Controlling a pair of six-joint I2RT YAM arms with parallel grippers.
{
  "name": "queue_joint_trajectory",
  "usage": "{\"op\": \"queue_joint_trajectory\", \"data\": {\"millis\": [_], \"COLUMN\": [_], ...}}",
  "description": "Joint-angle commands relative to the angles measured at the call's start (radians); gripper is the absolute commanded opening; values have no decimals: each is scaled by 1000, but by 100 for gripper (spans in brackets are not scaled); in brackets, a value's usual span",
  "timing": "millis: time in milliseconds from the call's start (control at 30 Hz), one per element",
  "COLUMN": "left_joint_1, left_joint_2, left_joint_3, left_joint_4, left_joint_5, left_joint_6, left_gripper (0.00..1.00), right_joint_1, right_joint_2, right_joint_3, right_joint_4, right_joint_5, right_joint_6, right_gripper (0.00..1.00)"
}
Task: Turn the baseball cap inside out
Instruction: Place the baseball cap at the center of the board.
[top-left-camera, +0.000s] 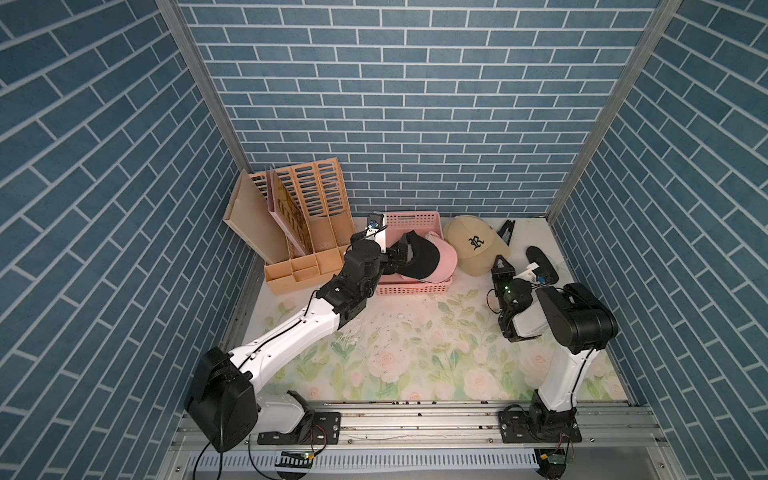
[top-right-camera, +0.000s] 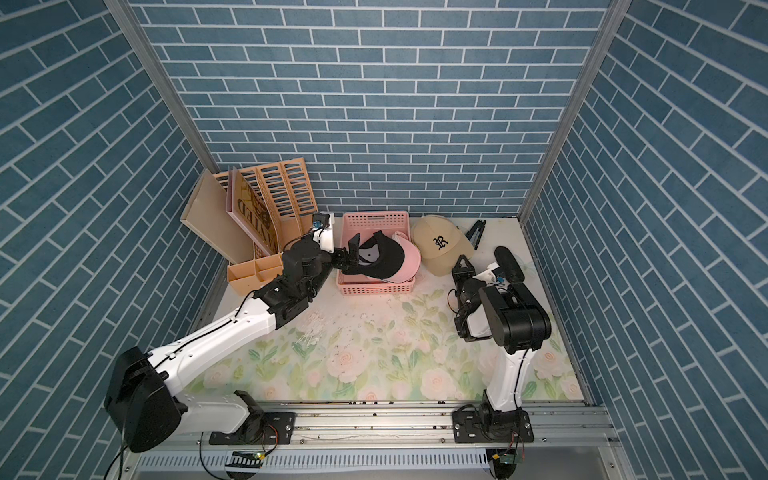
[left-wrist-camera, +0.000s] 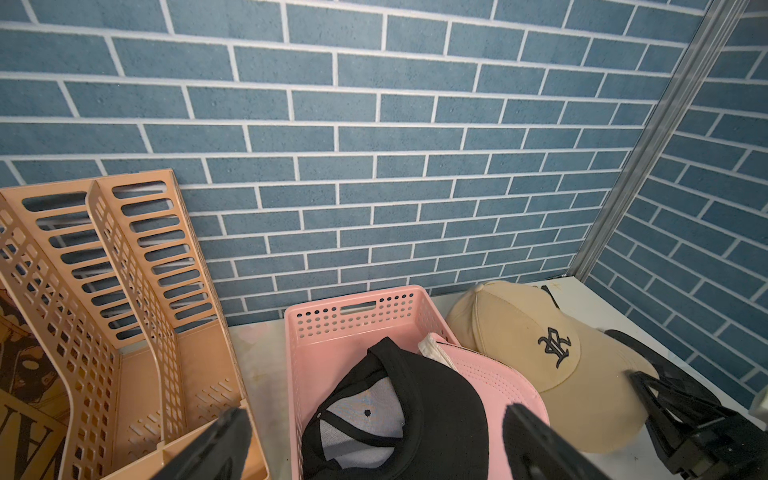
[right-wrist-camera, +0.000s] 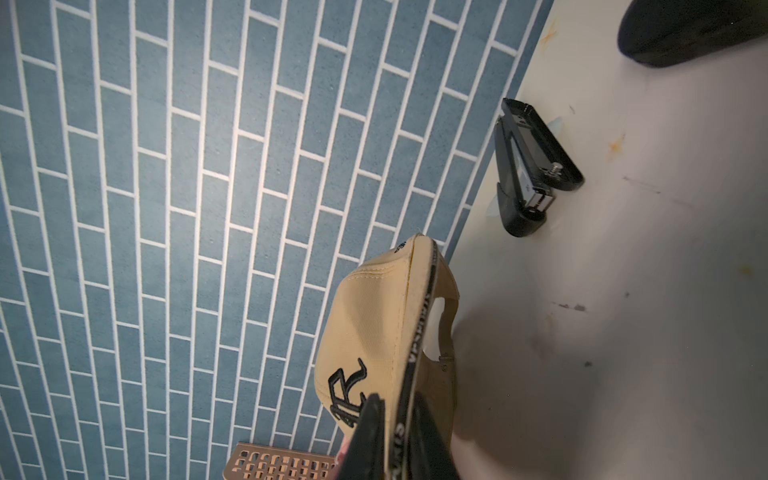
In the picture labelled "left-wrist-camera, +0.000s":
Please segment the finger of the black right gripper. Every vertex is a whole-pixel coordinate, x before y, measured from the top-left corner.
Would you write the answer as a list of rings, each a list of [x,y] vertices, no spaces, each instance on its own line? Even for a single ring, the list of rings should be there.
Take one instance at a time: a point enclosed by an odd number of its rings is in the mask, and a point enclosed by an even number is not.
[[[646,428],[659,456],[672,456],[692,434],[720,420],[718,398],[685,372],[627,377],[648,412]]]
[[[719,399],[698,380],[639,340],[615,329],[605,330],[604,333],[645,358],[654,367],[659,378],[675,389],[708,402],[719,402]]]

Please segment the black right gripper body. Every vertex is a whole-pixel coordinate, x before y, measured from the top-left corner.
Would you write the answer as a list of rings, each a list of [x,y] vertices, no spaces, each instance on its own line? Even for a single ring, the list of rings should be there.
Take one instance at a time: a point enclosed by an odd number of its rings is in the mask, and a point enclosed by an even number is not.
[[[719,421],[696,431],[672,456],[658,457],[683,479],[765,479],[767,432],[720,405]]]

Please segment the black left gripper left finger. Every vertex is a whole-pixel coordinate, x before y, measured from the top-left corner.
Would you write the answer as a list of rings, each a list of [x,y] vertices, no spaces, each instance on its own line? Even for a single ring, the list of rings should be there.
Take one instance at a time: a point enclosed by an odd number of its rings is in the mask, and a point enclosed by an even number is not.
[[[243,408],[223,413],[152,480],[241,479],[252,426]]]

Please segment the beige baseball cap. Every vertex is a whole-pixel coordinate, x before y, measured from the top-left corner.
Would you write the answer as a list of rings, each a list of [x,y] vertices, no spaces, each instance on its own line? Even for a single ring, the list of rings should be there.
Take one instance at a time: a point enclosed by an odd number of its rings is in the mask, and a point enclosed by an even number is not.
[[[466,292],[446,323],[468,349],[521,373],[551,427],[576,449],[607,454],[640,433],[648,413],[628,378],[657,374],[640,354],[564,313],[545,290],[493,281]]]

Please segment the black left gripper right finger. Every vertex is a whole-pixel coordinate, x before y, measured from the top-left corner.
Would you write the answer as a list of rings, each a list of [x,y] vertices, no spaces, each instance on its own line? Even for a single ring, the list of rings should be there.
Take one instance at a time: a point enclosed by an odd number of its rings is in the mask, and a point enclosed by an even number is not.
[[[514,480],[608,480],[525,405],[506,407],[502,438]]]

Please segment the black baseball cap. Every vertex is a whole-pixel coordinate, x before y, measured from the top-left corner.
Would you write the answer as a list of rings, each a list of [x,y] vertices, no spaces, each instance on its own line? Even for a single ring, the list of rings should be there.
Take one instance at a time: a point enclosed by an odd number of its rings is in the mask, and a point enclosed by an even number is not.
[[[460,373],[384,338],[318,406],[301,454],[306,479],[485,479],[486,411]]]

